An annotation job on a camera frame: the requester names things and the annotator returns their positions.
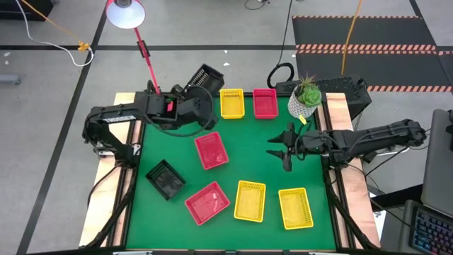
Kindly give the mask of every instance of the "potted plant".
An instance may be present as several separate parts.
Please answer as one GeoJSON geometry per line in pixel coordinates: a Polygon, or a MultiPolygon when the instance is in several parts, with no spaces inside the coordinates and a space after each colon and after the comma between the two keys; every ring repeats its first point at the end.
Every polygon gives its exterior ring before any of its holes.
{"type": "Polygon", "coordinates": [[[301,83],[294,88],[288,102],[288,111],[292,117],[298,119],[302,115],[308,118],[321,104],[321,92],[313,79],[313,76],[300,79],[301,83]]]}

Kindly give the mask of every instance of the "succulent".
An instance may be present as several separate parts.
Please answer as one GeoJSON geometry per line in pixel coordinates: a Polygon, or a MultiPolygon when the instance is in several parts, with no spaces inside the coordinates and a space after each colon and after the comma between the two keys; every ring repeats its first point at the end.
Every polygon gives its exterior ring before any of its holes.
{"type": "Polygon", "coordinates": [[[321,92],[313,83],[314,76],[300,79],[301,84],[295,91],[297,100],[305,106],[313,107],[321,104],[321,92]]]}

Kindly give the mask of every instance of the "yellow basket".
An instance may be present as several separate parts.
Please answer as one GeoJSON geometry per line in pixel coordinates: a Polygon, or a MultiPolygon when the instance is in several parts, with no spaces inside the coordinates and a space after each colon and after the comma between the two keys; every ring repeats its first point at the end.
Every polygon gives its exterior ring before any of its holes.
{"type": "Polygon", "coordinates": [[[286,230],[313,227],[313,218],[305,188],[279,190],[278,197],[286,230]]]}
{"type": "Polygon", "coordinates": [[[224,119],[242,118],[246,114],[242,89],[220,90],[220,115],[224,119]]]}
{"type": "Polygon", "coordinates": [[[262,222],[266,185],[250,181],[239,181],[234,217],[240,220],[262,222]]]}

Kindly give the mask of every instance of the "red basket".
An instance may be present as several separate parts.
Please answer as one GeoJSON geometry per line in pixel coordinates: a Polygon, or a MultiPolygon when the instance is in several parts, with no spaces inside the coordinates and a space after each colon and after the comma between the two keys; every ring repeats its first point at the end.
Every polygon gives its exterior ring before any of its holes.
{"type": "Polygon", "coordinates": [[[196,138],[195,146],[205,170],[228,162],[228,155],[218,132],[196,138]]]}
{"type": "Polygon", "coordinates": [[[216,181],[185,201],[185,206],[199,226],[220,213],[228,205],[229,200],[216,181]]]}
{"type": "Polygon", "coordinates": [[[272,119],[278,116],[277,93],[274,89],[253,90],[253,112],[257,119],[272,119]]]}

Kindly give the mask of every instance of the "plant pot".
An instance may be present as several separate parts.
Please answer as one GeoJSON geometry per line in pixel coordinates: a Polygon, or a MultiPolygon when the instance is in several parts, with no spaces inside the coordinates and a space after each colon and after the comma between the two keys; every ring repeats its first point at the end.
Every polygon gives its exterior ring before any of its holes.
{"type": "Polygon", "coordinates": [[[292,91],[291,97],[289,98],[288,111],[291,116],[296,119],[299,119],[300,115],[302,115],[304,118],[308,118],[314,113],[318,106],[308,107],[299,102],[295,94],[296,88],[292,91]]]}

